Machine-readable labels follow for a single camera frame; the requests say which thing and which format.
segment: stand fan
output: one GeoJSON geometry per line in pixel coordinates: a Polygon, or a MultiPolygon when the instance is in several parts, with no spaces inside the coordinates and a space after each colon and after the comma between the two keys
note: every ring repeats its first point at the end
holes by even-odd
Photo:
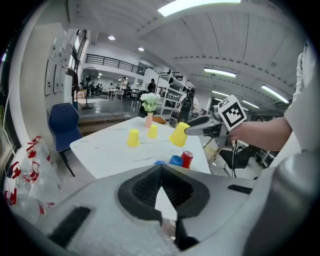
{"type": "Polygon", "coordinates": [[[93,85],[98,81],[98,71],[90,66],[83,70],[81,74],[81,83],[86,85],[86,94],[85,94],[85,105],[81,106],[82,109],[92,109],[92,105],[88,105],[88,89],[89,85],[93,85]]]}

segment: backpack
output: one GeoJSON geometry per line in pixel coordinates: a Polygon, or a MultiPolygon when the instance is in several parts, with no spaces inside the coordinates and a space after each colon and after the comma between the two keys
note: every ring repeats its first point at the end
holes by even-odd
{"type": "Polygon", "coordinates": [[[183,102],[181,103],[181,112],[188,112],[190,113],[190,111],[192,110],[193,106],[194,106],[194,103],[193,103],[193,100],[187,96],[183,102]]]}

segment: red can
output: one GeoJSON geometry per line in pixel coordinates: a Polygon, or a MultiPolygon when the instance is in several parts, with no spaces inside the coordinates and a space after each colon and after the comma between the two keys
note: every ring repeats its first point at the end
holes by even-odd
{"type": "Polygon", "coordinates": [[[189,169],[194,155],[190,151],[183,151],[181,158],[183,160],[182,167],[189,169]]]}

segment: white flowers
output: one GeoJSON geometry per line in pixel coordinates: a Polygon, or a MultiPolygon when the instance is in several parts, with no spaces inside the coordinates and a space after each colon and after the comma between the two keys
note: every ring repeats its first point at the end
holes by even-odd
{"type": "Polygon", "coordinates": [[[141,95],[140,100],[143,101],[142,106],[145,111],[148,113],[152,113],[158,107],[158,101],[160,99],[160,95],[155,95],[153,92],[144,93],[141,95]]]}

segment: balcony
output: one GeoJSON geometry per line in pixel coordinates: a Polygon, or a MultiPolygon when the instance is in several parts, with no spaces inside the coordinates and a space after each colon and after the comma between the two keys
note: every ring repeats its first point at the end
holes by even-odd
{"type": "Polygon", "coordinates": [[[104,56],[99,56],[94,54],[87,54],[85,63],[109,66],[109,67],[113,67],[121,70],[130,71],[132,73],[135,73],[141,76],[145,75],[144,68],[119,60],[119,59],[115,59],[115,58],[109,58],[109,57],[104,57],[104,56]]]}

